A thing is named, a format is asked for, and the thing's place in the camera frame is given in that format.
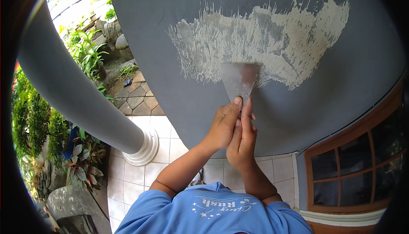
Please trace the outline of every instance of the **putty knife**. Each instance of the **putty knife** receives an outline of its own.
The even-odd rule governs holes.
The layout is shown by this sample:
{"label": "putty knife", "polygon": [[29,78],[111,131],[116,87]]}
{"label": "putty knife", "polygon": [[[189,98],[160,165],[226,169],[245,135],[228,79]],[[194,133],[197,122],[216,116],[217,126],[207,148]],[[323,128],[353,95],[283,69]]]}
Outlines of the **putty knife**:
{"label": "putty knife", "polygon": [[222,76],[229,99],[233,102],[236,96],[243,98],[243,106],[252,93],[260,67],[255,63],[220,63]]}

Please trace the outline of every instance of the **wooden window frame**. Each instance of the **wooden window frame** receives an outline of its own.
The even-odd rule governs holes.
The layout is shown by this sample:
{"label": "wooden window frame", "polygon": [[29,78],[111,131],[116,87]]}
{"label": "wooden window frame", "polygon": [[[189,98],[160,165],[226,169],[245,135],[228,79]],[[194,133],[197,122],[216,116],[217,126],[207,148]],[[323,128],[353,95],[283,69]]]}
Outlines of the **wooden window frame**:
{"label": "wooden window frame", "polygon": [[[391,198],[386,198],[380,201],[374,202],[375,198],[375,187],[376,187],[376,169],[387,165],[391,161],[399,158],[406,152],[406,149],[403,149],[399,153],[395,154],[388,160],[385,160],[379,164],[376,164],[375,161],[375,149],[372,140],[371,129],[376,125],[380,124],[386,118],[388,118],[397,108],[402,105],[402,84],[398,84],[396,88],[390,93],[390,95],[383,100],[375,109],[369,112],[361,120],[340,132],[339,134],[331,137],[309,149],[304,153],[305,168],[307,175],[307,210],[319,213],[332,213],[332,214],[351,214],[351,213],[363,213],[377,211],[379,209],[386,208],[391,200]],[[371,155],[372,155],[372,167],[349,173],[346,175],[341,175],[340,170],[340,160],[338,155],[338,147],[344,145],[355,138],[368,134],[369,143],[371,146]],[[313,179],[313,165],[312,157],[325,153],[327,151],[334,150],[335,157],[337,160],[337,176],[332,178],[325,178],[322,180]],[[372,171],[372,191],[371,191],[371,201],[369,204],[355,205],[355,206],[340,206],[341,204],[341,179],[361,175]],[[331,180],[338,180],[338,205],[315,205],[314,204],[314,183],[316,182],[326,182]]]}

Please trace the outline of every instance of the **gray column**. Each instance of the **gray column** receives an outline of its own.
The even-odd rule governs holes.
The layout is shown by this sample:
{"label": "gray column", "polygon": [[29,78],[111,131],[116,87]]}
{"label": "gray column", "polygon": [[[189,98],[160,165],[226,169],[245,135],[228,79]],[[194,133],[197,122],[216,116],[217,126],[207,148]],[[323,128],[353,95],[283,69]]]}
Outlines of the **gray column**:
{"label": "gray column", "polygon": [[141,149],[145,132],[84,75],[55,30],[45,1],[22,37],[18,61],[39,94],[71,122],[125,153]]}

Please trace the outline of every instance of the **scraped paint patch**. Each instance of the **scraped paint patch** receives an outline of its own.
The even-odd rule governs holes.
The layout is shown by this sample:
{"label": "scraped paint patch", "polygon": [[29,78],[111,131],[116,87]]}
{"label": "scraped paint patch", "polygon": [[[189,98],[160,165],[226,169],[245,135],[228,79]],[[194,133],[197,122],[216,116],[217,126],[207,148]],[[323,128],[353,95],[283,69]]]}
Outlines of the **scraped paint patch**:
{"label": "scraped paint patch", "polygon": [[257,87],[271,80],[289,90],[310,78],[327,48],[341,35],[349,16],[349,2],[337,5],[323,2],[318,12],[308,12],[308,4],[293,1],[293,7],[278,13],[276,5],[253,7],[248,15],[231,13],[222,8],[204,8],[193,23],[182,19],[170,26],[168,35],[179,53],[185,78],[203,82],[221,80],[219,63],[257,63],[260,67]]}

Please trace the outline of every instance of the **window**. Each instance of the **window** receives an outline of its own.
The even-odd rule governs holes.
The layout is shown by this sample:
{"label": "window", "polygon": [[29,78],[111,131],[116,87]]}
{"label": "window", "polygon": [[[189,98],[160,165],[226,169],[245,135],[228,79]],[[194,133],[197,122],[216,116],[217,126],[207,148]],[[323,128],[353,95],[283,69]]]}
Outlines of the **window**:
{"label": "window", "polygon": [[398,86],[363,119],[305,151],[308,211],[344,214],[387,207],[408,148],[401,91]]}

